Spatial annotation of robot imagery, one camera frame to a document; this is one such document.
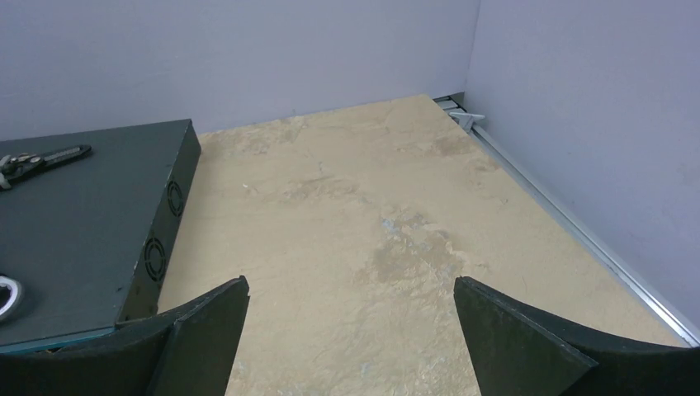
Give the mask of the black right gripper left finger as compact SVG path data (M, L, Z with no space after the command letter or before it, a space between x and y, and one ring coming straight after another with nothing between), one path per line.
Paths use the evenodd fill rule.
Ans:
M3 395L223 395L250 297L240 276L176 308L62 347L1 356Z

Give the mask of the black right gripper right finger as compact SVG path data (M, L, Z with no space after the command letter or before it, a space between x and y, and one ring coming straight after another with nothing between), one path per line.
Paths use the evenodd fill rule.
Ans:
M642 342L532 307L469 276L454 301L483 395L697 395L699 350Z

